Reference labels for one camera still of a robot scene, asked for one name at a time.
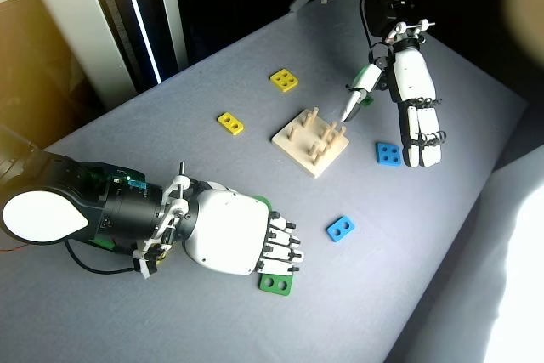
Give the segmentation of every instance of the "black cable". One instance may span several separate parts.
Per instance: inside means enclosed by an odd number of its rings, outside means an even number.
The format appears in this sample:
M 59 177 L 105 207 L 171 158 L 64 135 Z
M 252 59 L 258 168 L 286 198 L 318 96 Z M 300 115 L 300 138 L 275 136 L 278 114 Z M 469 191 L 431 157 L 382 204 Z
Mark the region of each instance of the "black cable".
M 368 26 L 366 25 L 366 18 L 365 18 L 365 11 L 363 10 L 363 2 L 365 0 L 359 0 L 359 13 L 360 13 L 360 19 L 363 21 L 363 27 L 365 28 L 365 34 L 366 34 L 366 41 L 368 42 L 368 47 L 372 48 L 372 41 L 371 41 L 371 35 L 368 31 Z
M 123 269 L 115 269 L 113 271 L 101 271 L 99 269 L 94 269 L 91 267 L 88 267 L 85 265 L 81 259 L 77 257 L 77 255 L 74 253 L 74 250 L 71 248 L 70 243 L 68 240 L 65 240 L 65 246 L 68 250 L 68 253 L 70 254 L 71 258 L 76 261 L 76 264 L 82 267 L 83 269 L 87 270 L 88 272 L 92 272 L 93 274 L 99 274 L 99 275 L 114 275 L 114 274 L 122 274 L 123 272 L 132 272 L 135 271 L 134 267 L 132 268 L 123 268 Z

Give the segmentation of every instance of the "blue block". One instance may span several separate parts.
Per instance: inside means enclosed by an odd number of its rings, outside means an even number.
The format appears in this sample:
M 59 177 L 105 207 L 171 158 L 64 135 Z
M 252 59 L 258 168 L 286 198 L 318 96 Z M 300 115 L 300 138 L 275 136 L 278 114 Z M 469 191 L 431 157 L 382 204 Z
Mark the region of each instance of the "blue block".
M 380 165 L 400 166 L 400 149 L 397 145 L 384 144 L 378 142 L 376 144 L 376 159 Z
M 326 233 L 332 238 L 334 242 L 340 241 L 351 230 L 355 230 L 355 224 L 348 217 L 342 216 L 330 227 L 327 227 Z

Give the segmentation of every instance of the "green object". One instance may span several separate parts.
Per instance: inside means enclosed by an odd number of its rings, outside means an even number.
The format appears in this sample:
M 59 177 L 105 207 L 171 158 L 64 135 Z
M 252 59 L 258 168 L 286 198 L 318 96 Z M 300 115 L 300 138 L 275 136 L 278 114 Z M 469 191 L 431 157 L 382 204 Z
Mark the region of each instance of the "green object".
M 255 200 L 259 200 L 259 201 L 262 201 L 264 204 L 266 204 L 266 206 L 269 208 L 269 212 L 272 211 L 272 205 L 270 204 L 269 202 L 269 199 L 267 199 L 266 197 L 264 196 L 254 196 L 253 197 Z
M 96 244 L 97 246 L 101 246 L 105 248 L 106 250 L 110 250 L 110 251 L 112 251 L 116 246 L 113 242 L 102 240 L 101 238 L 95 238 L 94 240 L 89 240 L 89 241 Z
M 374 99 L 370 95 L 366 95 L 366 98 L 360 101 L 360 104 L 363 106 L 368 106 L 374 102 Z
M 291 293 L 292 275 L 261 274 L 258 288 L 286 297 Z

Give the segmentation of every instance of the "led light strip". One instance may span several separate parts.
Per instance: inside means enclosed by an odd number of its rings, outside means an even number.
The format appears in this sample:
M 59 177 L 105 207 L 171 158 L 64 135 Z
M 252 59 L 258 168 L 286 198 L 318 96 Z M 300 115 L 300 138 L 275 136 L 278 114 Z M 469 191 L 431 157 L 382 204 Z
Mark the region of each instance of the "led light strip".
M 153 50 L 151 50 L 150 40 L 147 37 L 147 31 L 145 30 L 144 21 L 142 20 L 142 14 L 139 12 L 138 2 L 136 0 L 131 0 L 136 13 L 136 19 L 138 20 L 139 30 L 142 33 L 144 38 L 145 48 L 147 49 L 147 54 L 150 56 L 151 65 L 153 66 L 153 71 L 155 72 L 156 83 L 160 84 L 162 82 L 161 76 L 159 75 L 159 70 L 156 67 L 155 57 L 153 56 Z

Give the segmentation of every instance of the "wooden peg board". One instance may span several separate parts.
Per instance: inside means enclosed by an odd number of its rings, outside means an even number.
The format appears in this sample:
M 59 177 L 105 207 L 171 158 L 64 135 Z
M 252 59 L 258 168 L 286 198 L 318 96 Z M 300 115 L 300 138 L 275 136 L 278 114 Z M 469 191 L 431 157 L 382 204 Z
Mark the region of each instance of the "wooden peg board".
M 315 179 L 325 172 L 331 163 L 346 149 L 349 140 L 345 136 L 340 136 L 334 145 L 321 157 L 319 162 L 314 165 L 314 157 L 309 155 L 310 149 L 314 145 L 314 142 L 320 142 L 320 148 L 318 152 L 323 151 L 325 146 L 338 134 L 338 129 L 331 132 L 326 140 L 321 140 L 320 137 L 326 131 L 330 124 L 323 121 L 318 116 L 308 125 L 307 128 L 303 127 L 306 115 L 311 113 L 312 110 L 304 110 L 298 114 L 292 121 L 290 121 L 285 127 L 283 127 L 272 138 L 272 143 L 278 148 L 283 150 L 289 157 L 291 157 L 296 163 L 314 176 Z M 293 126 L 297 126 L 293 141 L 289 140 L 289 133 Z

